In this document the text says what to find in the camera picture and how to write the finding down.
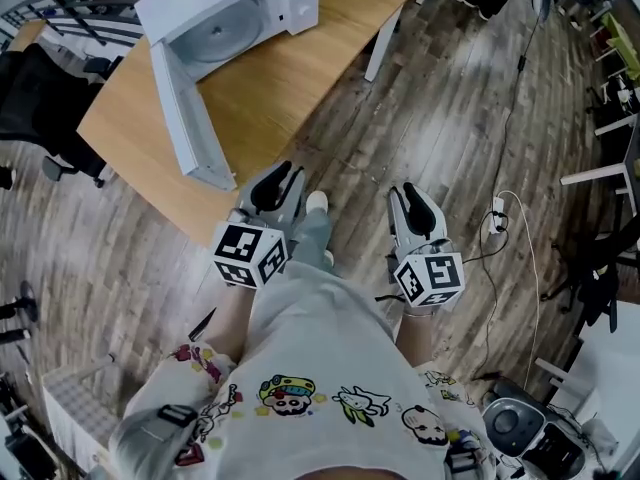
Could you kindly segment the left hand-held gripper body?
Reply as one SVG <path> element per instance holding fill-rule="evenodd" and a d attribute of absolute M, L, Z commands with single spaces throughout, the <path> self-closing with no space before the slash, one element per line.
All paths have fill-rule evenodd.
<path fill-rule="evenodd" d="M 281 273 L 291 257 L 292 232 L 301 209 L 258 215 L 237 203 L 219 221 L 212 241 L 212 260 L 228 285 L 263 288 Z"/>

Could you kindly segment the black office chair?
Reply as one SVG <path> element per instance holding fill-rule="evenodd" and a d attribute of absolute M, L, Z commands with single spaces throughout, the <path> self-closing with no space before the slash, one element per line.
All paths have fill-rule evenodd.
<path fill-rule="evenodd" d="M 77 128 L 102 87 L 65 71 L 38 44 L 0 54 L 0 141 L 43 148 L 42 170 L 54 182 L 83 173 L 101 188 L 106 162 Z"/>

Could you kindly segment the grey checkered box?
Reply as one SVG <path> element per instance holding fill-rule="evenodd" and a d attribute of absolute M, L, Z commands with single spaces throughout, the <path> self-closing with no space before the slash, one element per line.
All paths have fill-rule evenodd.
<path fill-rule="evenodd" d="M 41 378 L 55 443 L 83 471 L 100 467 L 111 479 L 116 473 L 110 464 L 108 444 L 120 418 L 83 381 L 114 364 L 114 356 L 108 354 L 82 367 L 59 367 Z"/>

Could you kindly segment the person's grey trousers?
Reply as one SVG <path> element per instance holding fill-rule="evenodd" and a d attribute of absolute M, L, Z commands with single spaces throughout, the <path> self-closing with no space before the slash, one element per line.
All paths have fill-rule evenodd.
<path fill-rule="evenodd" d="M 324 209 L 308 211 L 293 235 L 292 260 L 331 272 L 333 265 L 325 254 L 331 230 L 331 221 Z"/>

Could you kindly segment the white table leg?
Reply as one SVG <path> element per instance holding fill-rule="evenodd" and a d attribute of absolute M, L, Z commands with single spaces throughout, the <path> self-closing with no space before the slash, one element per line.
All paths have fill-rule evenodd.
<path fill-rule="evenodd" d="M 370 55 L 369 63 L 364 74 L 364 79 L 368 82 L 373 82 L 379 72 L 388 45 L 391 41 L 391 37 L 398 22 L 400 13 L 401 9 L 398 9 L 378 31 L 377 38 Z"/>

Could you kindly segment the grey metal railing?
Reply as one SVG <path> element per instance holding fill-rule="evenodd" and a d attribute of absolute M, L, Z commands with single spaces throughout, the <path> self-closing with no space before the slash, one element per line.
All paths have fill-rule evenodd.
<path fill-rule="evenodd" d="M 61 36 L 75 36 L 131 47 L 142 36 L 134 5 L 139 0 L 23 0 L 0 14 L 19 29 L 42 21 Z"/>

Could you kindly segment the white microwave oven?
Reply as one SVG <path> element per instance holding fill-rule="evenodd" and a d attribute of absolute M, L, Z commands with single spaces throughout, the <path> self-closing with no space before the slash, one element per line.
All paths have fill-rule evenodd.
<path fill-rule="evenodd" d="M 319 0 L 139 0 L 135 4 L 137 17 L 149 44 L 162 42 L 177 55 L 195 81 L 235 57 L 221 62 L 202 63 L 184 61 L 171 43 L 194 26 L 211 16 L 231 9 L 256 12 L 262 22 L 262 32 L 245 51 L 286 31 L 291 35 L 318 24 Z"/>

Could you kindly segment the person's left forearm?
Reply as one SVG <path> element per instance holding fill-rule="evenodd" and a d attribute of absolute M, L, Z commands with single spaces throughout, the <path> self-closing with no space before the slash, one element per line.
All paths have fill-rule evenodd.
<path fill-rule="evenodd" d="M 215 352 L 228 356 L 235 363 L 244 352 L 255 295 L 256 292 L 249 288 L 229 287 L 202 336 Z"/>

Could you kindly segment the white cartoon print shirt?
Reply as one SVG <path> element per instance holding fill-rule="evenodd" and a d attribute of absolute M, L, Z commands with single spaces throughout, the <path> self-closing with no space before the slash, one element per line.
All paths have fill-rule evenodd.
<path fill-rule="evenodd" d="M 197 419 L 162 420 L 166 404 Z M 465 389 L 431 363 L 412 367 L 355 285 L 296 261 L 255 297 L 240 361 L 178 346 L 109 452 L 120 480 L 497 480 Z"/>

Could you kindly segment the round glass turntable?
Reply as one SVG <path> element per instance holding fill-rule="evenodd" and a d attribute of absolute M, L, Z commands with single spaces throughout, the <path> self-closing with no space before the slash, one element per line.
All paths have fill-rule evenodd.
<path fill-rule="evenodd" d="M 225 9 L 186 31 L 171 45 L 184 61 L 221 62 L 244 52 L 261 32 L 262 22 L 256 12 Z"/>

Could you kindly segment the white microwave door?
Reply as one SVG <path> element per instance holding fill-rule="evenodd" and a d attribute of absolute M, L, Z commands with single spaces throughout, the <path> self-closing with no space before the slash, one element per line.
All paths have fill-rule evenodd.
<path fill-rule="evenodd" d="M 196 82 L 164 43 L 152 45 L 150 56 L 166 127 L 182 174 L 225 192 L 234 190 L 234 175 Z"/>

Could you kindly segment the lime green rack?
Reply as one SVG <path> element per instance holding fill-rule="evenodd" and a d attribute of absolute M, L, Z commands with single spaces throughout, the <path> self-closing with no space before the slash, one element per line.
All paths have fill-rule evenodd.
<path fill-rule="evenodd" d="M 610 47 L 614 48 L 624 60 L 627 75 L 632 81 L 638 80 L 640 78 L 640 55 L 633 46 L 626 30 L 610 12 L 603 15 L 601 23 L 611 35 L 606 42 Z"/>

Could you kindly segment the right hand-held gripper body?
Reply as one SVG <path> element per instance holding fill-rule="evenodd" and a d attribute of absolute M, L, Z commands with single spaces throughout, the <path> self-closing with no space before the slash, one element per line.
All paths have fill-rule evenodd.
<path fill-rule="evenodd" d="M 447 304 L 465 289 L 462 257 L 448 237 L 411 244 L 393 236 L 387 266 L 389 283 L 412 308 Z"/>

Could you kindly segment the white desk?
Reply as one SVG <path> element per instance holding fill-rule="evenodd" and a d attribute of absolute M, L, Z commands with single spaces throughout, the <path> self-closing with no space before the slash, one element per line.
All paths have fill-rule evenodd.
<path fill-rule="evenodd" d="M 563 176 L 560 179 L 560 184 L 568 186 L 607 177 L 622 176 L 626 193 L 630 197 L 634 210 L 640 211 L 640 113 L 599 128 L 596 130 L 596 135 L 610 133 L 624 126 L 633 126 L 633 130 L 621 162 Z"/>

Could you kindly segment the white power strip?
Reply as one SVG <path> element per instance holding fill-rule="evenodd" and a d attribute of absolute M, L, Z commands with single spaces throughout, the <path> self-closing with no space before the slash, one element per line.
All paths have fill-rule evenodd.
<path fill-rule="evenodd" d="M 507 228 L 508 217 L 504 213 L 504 200 L 495 196 L 491 205 L 489 232 L 500 234 Z"/>

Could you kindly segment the person's right forearm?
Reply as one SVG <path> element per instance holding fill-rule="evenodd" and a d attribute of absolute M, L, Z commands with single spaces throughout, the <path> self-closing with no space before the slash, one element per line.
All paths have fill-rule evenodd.
<path fill-rule="evenodd" d="M 404 313 L 396 337 L 396 346 L 412 367 L 427 363 L 433 358 L 434 314 Z"/>

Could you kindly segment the white round device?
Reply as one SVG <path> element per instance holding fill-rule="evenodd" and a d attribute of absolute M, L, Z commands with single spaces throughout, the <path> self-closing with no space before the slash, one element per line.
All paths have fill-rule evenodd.
<path fill-rule="evenodd" d="M 510 380 L 489 389 L 483 421 L 493 447 L 533 480 L 576 480 L 586 466 L 580 431 Z"/>

